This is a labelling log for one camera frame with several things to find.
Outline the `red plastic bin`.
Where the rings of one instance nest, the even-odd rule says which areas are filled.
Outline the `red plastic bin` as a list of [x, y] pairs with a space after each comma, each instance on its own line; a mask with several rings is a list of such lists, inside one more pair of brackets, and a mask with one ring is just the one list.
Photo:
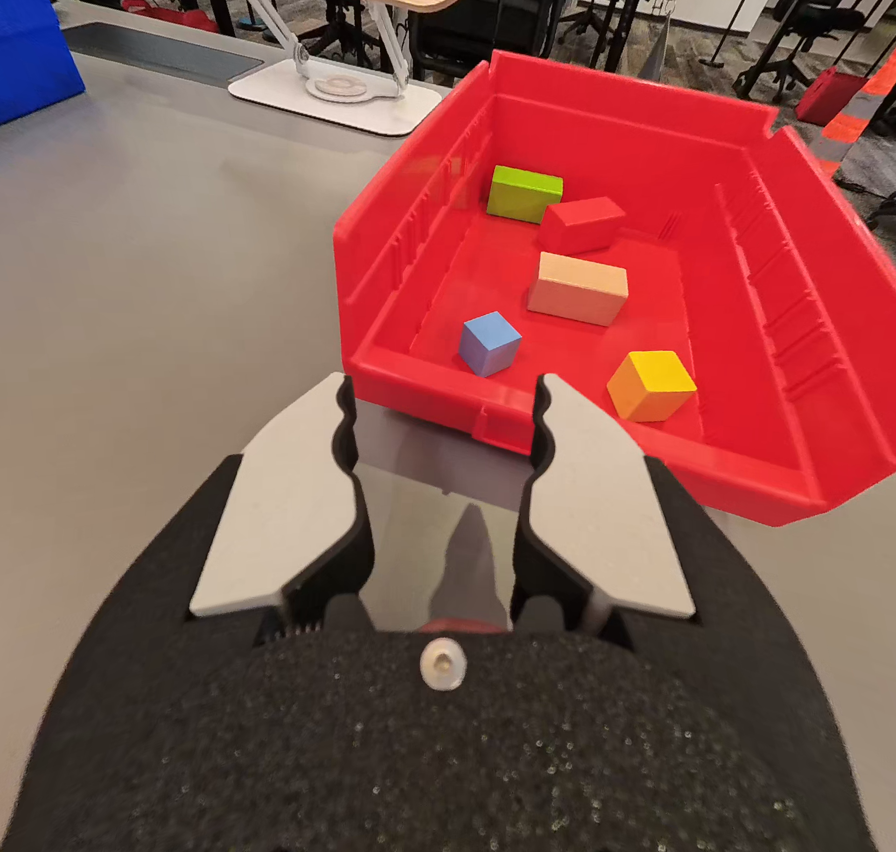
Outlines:
[[[527, 455], [538, 376], [614, 415], [632, 351], [674, 350], [697, 393], [621, 424], [701, 504], [769, 526], [894, 473], [888, 254], [772, 107], [505, 52], [463, 79], [337, 220], [342, 363], [358, 398]], [[527, 309], [538, 227], [487, 215], [496, 165], [610, 197], [628, 272], [608, 328]], [[512, 365], [479, 377], [465, 321], [499, 311]]]

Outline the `natural wooden block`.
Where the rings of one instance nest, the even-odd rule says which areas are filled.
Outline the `natural wooden block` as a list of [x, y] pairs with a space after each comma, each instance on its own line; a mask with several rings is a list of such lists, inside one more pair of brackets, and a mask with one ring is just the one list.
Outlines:
[[526, 307], [607, 328], [629, 297], [626, 269], [542, 251]]

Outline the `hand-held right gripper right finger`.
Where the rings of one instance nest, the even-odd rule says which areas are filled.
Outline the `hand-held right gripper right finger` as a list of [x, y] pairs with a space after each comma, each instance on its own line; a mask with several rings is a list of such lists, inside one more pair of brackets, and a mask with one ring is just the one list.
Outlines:
[[536, 381], [532, 475], [513, 542], [511, 622], [547, 599], [561, 624], [614, 609], [687, 620], [697, 609], [641, 447], [556, 374]]

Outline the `red bag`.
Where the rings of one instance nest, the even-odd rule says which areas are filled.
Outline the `red bag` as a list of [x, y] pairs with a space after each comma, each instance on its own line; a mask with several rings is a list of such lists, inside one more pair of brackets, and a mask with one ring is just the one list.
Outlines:
[[830, 66], [818, 75], [794, 108], [796, 119], [813, 126], [826, 126], [846, 107], [867, 82], [863, 75], [849, 74]]

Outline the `red wooden block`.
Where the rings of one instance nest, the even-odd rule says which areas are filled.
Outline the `red wooden block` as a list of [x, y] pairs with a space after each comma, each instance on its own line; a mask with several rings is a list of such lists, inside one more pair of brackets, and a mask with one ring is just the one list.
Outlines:
[[565, 256], [606, 249], [616, 240], [627, 213], [610, 197], [550, 204], [539, 226], [542, 251]]

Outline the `blue plastic bin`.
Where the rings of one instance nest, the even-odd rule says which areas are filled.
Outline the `blue plastic bin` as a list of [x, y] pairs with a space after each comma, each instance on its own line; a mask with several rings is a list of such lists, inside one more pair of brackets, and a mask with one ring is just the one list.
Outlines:
[[1, 123], [84, 91], [50, 0], [1, 0]]

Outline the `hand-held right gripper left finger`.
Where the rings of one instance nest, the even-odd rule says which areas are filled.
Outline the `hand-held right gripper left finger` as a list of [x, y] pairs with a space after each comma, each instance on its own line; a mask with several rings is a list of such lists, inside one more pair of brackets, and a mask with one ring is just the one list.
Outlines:
[[321, 622], [330, 600], [360, 593], [375, 543], [355, 473], [356, 419], [351, 377], [331, 374], [244, 447], [192, 616], [273, 608]]

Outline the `yellow wooden cube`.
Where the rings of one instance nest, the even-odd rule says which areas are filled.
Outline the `yellow wooden cube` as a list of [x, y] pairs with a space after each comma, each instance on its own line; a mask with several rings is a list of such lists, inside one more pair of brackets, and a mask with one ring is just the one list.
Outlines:
[[632, 351], [607, 383], [620, 419], [664, 422], [697, 393], [697, 385], [674, 350]]

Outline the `black office chair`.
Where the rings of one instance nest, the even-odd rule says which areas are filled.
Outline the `black office chair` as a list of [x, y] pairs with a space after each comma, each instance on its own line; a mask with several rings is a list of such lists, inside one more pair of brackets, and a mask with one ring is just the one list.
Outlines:
[[797, 65], [798, 54], [809, 52], [816, 40], [830, 39], [836, 32], [857, 33], [865, 25], [866, 16], [857, 7], [842, 6], [842, 1], [778, 0], [772, 12], [776, 29], [757, 61], [736, 77], [735, 96], [749, 99], [764, 74], [772, 74], [778, 85], [771, 100], [776, 105], [797, 85], [808, 89], [813, 79]]

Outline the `long green wooden block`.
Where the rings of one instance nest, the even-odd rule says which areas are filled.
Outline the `long green wooden block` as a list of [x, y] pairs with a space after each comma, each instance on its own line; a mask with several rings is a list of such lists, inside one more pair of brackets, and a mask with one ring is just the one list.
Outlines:
[[520, 168], [496, 165], [491, 178], [486, 212], [493, 217], [540, 225], [547, 208], [559, 204], [564, 179]]

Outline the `light blue wooden cube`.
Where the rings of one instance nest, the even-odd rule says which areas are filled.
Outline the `light blue wooden cube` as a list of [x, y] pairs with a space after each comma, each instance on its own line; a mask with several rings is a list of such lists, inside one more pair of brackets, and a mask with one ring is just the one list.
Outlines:
[[465, 321], [459, 356], [473, 374], [492, 376], [510, 367], [522, 336], [499, 311]]

